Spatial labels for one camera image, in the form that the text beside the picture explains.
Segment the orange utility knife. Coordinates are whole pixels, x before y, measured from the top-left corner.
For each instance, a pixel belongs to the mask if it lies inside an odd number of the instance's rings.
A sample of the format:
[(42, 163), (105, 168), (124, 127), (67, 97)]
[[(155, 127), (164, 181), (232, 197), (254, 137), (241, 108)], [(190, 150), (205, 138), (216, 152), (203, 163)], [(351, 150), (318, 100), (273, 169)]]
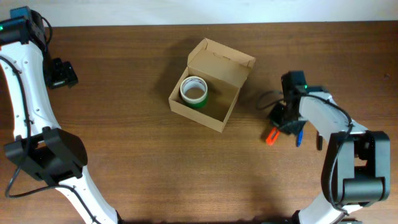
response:
[(266, 144), (269, 146), (274, 145), (274, 143), (276, 142), (276, 140), (278, 139), (280, 134), (280, 131), (277, 127), (273, 127), (269, 133), (269, 135), (266, 137)]

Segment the black marker pen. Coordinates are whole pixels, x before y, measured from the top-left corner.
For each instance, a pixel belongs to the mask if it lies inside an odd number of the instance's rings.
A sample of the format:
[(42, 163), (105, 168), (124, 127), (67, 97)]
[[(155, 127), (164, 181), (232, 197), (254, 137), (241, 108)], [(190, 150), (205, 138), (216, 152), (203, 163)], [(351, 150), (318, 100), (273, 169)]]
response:
[(317, 144), (317, 150), (321, 151), (323, 149), (323, 136), (319, 132), (317, 132), (316, 144)]

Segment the brown cardboard box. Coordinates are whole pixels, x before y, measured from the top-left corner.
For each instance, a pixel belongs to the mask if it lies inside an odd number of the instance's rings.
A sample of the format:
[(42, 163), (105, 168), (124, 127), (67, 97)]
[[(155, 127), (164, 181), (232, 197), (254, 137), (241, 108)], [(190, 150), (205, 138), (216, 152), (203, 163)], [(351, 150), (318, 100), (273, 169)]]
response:
[[(169, 96), (171, 111), (221, 133), (255, 62), (253, 56), (204, 38), (189, 53), (187, 67)], [(202, 108), (183, 103), (180, 85), (189, 76), (207, 83), (208, 102)]]

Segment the green tape roll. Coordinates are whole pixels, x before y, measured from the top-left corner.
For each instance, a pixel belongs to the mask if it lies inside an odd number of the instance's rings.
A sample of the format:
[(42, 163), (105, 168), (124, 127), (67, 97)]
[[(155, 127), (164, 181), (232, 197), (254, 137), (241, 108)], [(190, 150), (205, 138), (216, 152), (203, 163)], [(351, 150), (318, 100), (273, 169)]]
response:
[(181, 94), (183, 103), (188, 106), (189, 108), (198, 109), (204, 107), (208, 102), (208, 94), (205, 93), (203, 96), (197, 99), (191, 99), (187, 96)]

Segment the cream masking tape roll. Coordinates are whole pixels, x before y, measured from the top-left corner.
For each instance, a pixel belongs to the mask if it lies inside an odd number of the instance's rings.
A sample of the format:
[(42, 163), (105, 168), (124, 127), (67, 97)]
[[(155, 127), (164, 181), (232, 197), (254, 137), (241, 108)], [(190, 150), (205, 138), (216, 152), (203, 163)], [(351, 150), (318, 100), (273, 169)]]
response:
[(198, 76), (189, 76), (180, 85), (180, 95), (183, 94), (191, 99), (197, 99), (205, 93), (208, 93), (207, 83)]

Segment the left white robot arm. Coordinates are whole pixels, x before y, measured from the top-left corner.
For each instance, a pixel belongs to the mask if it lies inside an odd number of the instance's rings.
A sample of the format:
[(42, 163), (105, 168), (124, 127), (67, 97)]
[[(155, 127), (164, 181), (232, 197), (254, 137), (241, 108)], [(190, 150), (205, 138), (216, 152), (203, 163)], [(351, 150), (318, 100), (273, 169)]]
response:
[(21, 198), (55, 189), (85, 223), (122, 223), (88, 172), (83, 141), (64, 131), (52, 111), (47, 90), (72, 87), (78, 79), (70, 62), (51, 58), (52, 35), (45, 33), (49, 25), (27, 6), (12, 9), (10, 18), (1, 21), (1, 69), (14, 114), (14, 141), (4, 151), (17, 167), (5, 196)]

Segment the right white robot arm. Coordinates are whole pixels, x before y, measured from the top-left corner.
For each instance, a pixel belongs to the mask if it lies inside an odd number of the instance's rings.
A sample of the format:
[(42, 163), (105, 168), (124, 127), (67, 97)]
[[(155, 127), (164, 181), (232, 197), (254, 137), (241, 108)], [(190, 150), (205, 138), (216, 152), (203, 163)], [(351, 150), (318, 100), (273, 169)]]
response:
[(311, 123), (317, 144), (328, 144), (321, 174), (322, 192), (306, 208), (297, 210), (290, 223), (339, 223), (345, 217), (376, 202), (391, 191), (391, 142), (384, 131), (370, 131), (357, 123), (321, 86), (309, 86), (302, 71), (282, 75), (281, 100), (270, 113), (274, 129), (266, 142), (279, 133), (302, 137)]

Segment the blue pen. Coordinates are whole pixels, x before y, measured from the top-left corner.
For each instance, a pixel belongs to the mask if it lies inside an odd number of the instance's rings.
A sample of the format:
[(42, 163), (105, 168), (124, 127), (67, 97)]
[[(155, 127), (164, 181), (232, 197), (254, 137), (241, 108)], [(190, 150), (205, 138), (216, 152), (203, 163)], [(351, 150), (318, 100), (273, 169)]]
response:
[(303, 129), (300, 130), (299, 134), (296, 137), (296, 147), (300, 147), (303, 139)]

